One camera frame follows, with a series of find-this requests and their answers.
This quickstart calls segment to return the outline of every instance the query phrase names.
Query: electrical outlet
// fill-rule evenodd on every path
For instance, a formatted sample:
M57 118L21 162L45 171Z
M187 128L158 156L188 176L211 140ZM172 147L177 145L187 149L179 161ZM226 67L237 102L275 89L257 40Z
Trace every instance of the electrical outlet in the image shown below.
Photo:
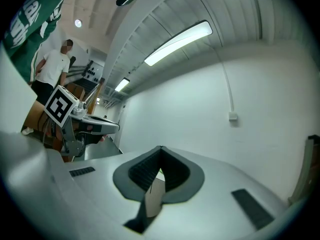
M238 120L238 114L236 112L229 112L229 121L234 122Z

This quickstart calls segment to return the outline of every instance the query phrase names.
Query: ceiling lamp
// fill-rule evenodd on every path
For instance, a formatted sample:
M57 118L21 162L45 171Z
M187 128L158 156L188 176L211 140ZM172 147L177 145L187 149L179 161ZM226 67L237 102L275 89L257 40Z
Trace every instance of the ceiling lamp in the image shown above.
M74 24L77 28L81 28L82 27L82 20L81 19L76 19L74 21Z
M181 33L173 36L170 40L149 55L144 62L149 66L153 66L179 48L184 47L185 45L190 44L200 38L211 35L212 33L213 31L209 22L206 20L201 21L200 23L197 23L196 25L193 25Z
M122 79L119 85L115 88L115 91L120 92L129 83L130 83L129 79L127 78Z

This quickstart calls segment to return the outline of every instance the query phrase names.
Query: sneaker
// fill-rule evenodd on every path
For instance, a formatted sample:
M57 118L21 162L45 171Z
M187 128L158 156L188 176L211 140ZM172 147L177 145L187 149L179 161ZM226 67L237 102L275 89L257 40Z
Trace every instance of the sneaker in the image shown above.
M23 135L28 135L28 134L33 133L33 132L34 132L34 129L31 129L31 128L27 127L21 133Z

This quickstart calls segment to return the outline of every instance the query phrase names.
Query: white cable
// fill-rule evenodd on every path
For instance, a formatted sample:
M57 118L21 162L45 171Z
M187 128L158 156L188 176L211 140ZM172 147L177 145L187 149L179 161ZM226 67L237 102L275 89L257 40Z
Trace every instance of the white cable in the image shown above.
M227 87L227 89L228 89L228 94L229 94L230 110L231 110L231 112L234 112L234 111L235 111L235 108L234 108L234 99L233 99L233 97L232 97L230 82L229 82L229 78L228 78L227 71L226 71L226 68L225 68L225 64L224 64L224 62L222 61L222 59L220 58L218 52L217 52L213 47L211 47L209 44L207 44L207 43L205 43L205 42L203 42L203 43L204 43L206 46L208 46L209 48L211 48L211 49L215 52L215 54L216 54L219 62L220 62L221 65L222 65L222 71L223 71L223 74L224 74L225 83L226 83L226 87Z

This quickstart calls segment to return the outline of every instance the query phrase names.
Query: white t-shirt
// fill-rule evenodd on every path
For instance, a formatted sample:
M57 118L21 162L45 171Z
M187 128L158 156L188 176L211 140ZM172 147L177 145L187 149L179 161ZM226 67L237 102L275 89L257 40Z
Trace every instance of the white t-shirt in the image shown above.
M46 63L35 80L51 85L53 88L60 78L62 72L69 72L70 59L66 54L58 50L52 50L44 56Z

